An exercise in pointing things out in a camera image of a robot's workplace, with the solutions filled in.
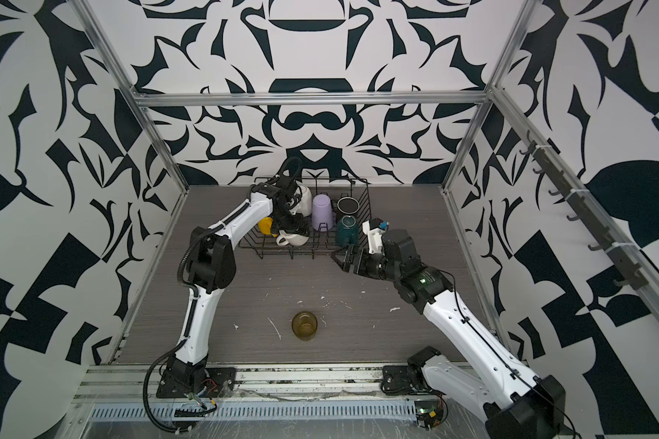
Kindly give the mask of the green mug cream inside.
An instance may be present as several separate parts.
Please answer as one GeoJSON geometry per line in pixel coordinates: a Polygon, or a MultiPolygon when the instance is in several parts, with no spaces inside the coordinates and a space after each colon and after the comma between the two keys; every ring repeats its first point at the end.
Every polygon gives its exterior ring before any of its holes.
{"type": "Polygon", "coordinates": [[[337,223],[335,241],[340,247],[357,245],[359,241],[360,222],[353,215],[344,215],[337,223]]]}

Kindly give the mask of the yellow mug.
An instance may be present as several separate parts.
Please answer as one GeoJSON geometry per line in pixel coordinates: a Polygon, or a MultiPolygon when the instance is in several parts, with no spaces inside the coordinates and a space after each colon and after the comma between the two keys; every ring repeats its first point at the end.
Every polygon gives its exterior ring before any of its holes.
{"type": "Polygon", "coordinates": [[[273,219],[270,217],[265,217],[258,222],[257,226],[261,234],[264,234],[265,236],[276,237],[276,234],[274,233],[273,230],[273,225],[274,225],[273,219]]]}

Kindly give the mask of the lilac cup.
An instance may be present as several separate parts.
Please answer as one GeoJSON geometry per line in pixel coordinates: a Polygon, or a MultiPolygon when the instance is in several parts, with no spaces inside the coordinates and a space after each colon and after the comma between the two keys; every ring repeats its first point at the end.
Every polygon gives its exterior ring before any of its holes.
{"type": "Polygon", "coordinates": [[[313,198],[311,224],[316,232],[329,232],[334,225],[334,211],[331,197],[320,193],[313,198]]]}

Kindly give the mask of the white mug red inside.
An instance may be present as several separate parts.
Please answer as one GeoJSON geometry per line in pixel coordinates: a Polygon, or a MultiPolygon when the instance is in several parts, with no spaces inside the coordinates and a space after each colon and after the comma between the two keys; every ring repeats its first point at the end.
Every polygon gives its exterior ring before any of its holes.
{"type": "Polygon", "coordinates": [[[281,247],[285,246],[294,246],[300,247],[305,245],[309,241],[309,236],[298,234],[298,233],[289,233],[281,230],[276,237],[276,244],[281,247]]]}

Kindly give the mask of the black mug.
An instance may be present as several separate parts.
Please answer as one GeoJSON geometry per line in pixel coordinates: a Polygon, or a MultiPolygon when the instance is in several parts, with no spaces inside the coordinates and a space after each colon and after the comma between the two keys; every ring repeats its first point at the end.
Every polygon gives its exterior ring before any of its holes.
{"type": "Polygon", "coordinates": [[[343,216],[356,215],[361,207],[360,202],[353,197],[342,197],[337,201],[336,205],[338,212],[343,216]]]}

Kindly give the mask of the olive glass cup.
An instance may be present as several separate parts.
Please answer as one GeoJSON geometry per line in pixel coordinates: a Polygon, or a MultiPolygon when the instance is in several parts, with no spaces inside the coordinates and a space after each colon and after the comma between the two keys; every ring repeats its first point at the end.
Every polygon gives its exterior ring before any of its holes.
{"type": "Polygon", "coordinates": [[[301,311],[291,321],[294,335],[303,341],[311,340],[318,330],[317,317],[309,311],[301,311]]]}

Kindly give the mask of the cream white cup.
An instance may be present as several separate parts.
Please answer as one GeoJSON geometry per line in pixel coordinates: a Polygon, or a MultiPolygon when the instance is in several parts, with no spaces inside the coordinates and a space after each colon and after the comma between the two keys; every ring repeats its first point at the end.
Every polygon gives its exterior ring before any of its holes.
{"type": "Polygon", "coordinates": [[[312,193],[310,189],[302,184],[298,185],[297,194],[299,202],[295,207],[295,212],[303,217],[309,217],[312,214],[312,193]]]}

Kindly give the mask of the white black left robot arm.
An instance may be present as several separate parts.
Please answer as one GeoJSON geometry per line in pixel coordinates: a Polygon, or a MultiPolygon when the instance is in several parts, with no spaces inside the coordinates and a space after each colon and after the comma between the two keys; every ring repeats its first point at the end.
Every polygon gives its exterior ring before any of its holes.
{"type": "Polygon", "coordinates": [[[177,281],[189,289],[188,307],[177,345],[156,359],[145,374],[143,405],[153,426],[162,432],[181,435],[190,426],[165,424],[154,415],[148,386],[155,368],[165,367],[161,384],[171,386],[178,394],[197,402],[201,415],[217,410],[215,404],[205,404],[201,395],[206,388],[206,365],[209,338],[216,308],[225,288],[234,280],[237,267],[234,249],[257,223],[266,217],[273,220],[274,234],[298,234],[309,237],[309,223],[295,212],[302,201],[299,179],[303,171],[297,157],[286,159],[278,173],[249,188],[245,200],[229,215],[207,228],[196,228],[190,245],[177,269],[177,281]]]}

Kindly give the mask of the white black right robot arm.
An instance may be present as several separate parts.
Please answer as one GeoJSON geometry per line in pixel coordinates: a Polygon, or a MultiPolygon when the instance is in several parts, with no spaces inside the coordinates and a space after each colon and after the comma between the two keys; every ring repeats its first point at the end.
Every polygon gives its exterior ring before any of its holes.
{"type": "Polygon", "coordinates": [[[580,437],[565,413],[566,392],[514,356],[461,299],[454,277],[425,264],[406,230],[372,228],[365,247],[348,245],[331,258],[346,273],[393,284],[399,296],[444,334],[473,372],[435,349],[411,358],[421,391],[444,394],[485,424],[492,438],[580,437]]]}

